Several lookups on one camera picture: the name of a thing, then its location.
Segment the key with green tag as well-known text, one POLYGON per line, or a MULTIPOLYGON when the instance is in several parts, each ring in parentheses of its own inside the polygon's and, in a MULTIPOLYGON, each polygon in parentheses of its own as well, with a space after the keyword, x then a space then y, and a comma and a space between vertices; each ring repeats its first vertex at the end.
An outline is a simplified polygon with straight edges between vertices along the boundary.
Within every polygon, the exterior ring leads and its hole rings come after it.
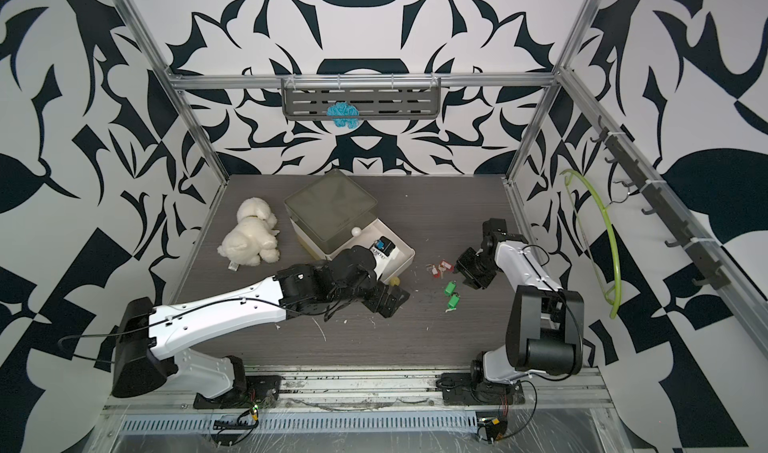
POLYGON ((460 302, 460 296, 458 294, 451 295, 448 300, 445 312, 448 313, 448 312, 455 311, 459 302, 460 302))
POLYGON ((452 296, 456 290, 456 282, 451 281, 444 289, 444 294, 446 296, 452 296))

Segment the white drawer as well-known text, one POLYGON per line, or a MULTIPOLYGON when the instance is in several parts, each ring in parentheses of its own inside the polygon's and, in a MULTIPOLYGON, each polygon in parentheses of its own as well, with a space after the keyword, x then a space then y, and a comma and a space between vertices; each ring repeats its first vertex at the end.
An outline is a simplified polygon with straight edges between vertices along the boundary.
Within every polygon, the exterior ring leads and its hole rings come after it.
POLYGON ((376 219, 358 231, 342 248, 361 246, 371 251, 376 261, 374 272, 383 283, 399 278, 412 264, 415 250, 381 220, 376 219))

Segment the grey-yellow mini drawer cabinet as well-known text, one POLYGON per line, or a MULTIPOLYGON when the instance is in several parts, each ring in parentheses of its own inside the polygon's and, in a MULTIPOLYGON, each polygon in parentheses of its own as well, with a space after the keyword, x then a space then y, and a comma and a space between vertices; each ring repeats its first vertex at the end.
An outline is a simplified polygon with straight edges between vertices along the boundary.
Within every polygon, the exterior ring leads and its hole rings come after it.
POLYGON ((302 245, 318 258, 330 256, 377 219, 378 201, 350 176, 332 170, 284 201, 302 245))

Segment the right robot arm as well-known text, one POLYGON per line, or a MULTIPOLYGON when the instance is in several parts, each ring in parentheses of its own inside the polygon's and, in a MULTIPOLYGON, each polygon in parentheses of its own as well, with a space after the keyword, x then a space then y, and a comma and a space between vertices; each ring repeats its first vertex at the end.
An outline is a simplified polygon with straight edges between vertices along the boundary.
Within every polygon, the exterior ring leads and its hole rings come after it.
POLYGON ((512 307, 502 346, 482 352, 468 373, 444 373, 436 381, 448 405, 507 405, 522 381, 538 376, 563 381, 583 365, 584 302, 562 288, 537 261, 534 245, 491 218, 482 225, 478 250, 465 250, 456 262, 463 284, 486 289, 503 275, 512 288, 512 307))

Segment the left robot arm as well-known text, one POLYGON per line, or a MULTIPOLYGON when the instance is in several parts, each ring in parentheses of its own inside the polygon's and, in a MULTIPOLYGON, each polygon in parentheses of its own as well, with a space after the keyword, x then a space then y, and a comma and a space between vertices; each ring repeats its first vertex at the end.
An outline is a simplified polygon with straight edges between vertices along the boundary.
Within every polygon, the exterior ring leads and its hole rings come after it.
POLYGON ((195 345, 261 324, 326 317, 354 302, 390 318, 410 295, 381 281, 376 266, 371 250, 354 246, 332 260, 293 265, 203 300, 156 305, 147 297, 136 299, 117 330, 111 394, 125 399, 166 389, 194 392, 213 403, 242 394, 242 360, 202 354, 195 345))

